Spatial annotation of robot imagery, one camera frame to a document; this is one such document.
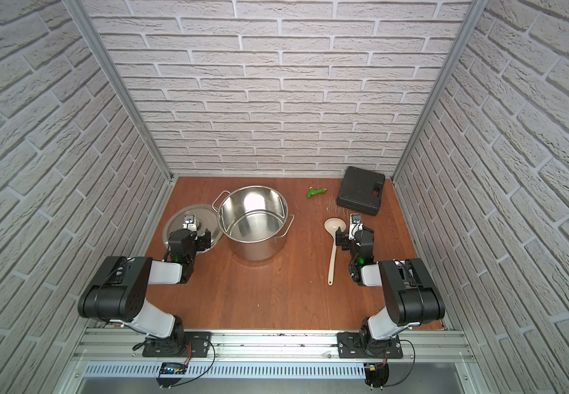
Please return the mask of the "stainless steel pot lid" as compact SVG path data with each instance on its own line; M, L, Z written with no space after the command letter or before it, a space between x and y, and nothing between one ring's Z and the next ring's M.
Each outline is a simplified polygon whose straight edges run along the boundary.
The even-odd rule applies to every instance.
M197 251L197 255L208 253L219 243L223 236L217 223L215 210L211 205L190 205L174 214L164 225L162 232L164 247L169 246L171 233L184 228L196 231L199 237L204 236L206 230L210 231L210 247L204 251Z

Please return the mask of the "beige plastic ladle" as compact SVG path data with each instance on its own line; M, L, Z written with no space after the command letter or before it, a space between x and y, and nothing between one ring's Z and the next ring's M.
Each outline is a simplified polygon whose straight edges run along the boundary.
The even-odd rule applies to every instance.
M340 218L329 218L324 223L325 231L327 231L331 238L331 251L330 251L330 261L329 261L329 269L327 275L327 283L329 286L334 284L334 277L335 277L335 258L336 258L336 240L338 236L336 235L337 231L344 231L346 229L346 223Z

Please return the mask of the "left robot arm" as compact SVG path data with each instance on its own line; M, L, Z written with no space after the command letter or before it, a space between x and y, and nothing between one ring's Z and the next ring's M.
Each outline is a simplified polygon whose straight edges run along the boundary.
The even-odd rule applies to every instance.
M169 236L164 259L110 256L80 295L77 311L83 318L119 323L146 335L149 341L186 342L181 318L168 314L146 298L150 285L185 284L194 272L199 252L211 248L211 233L183 228Z

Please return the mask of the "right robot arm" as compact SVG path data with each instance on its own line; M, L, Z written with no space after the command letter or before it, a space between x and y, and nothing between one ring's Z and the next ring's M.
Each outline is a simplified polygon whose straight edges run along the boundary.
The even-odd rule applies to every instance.
M359 335L364 343L391 341L399 333L445 316L445 302L421 259L374 260L374 231L358 225L352 234L334 231L335 245L348 251L348 272L360 287L379 287L384 307L365 318Z

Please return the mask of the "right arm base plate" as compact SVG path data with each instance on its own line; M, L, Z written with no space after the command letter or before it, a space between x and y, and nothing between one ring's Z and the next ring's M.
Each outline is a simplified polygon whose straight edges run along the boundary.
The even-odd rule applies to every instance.
M402 359L399 338L377 341L360 332L338 332L337 349L340 359Z

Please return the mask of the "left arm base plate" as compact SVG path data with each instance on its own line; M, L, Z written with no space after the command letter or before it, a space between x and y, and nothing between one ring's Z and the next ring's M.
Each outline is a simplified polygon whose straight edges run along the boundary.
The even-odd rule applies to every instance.
M212 332L188 331L178 338L147 338L144 342L142 356L154 358L206 358L210 352Z

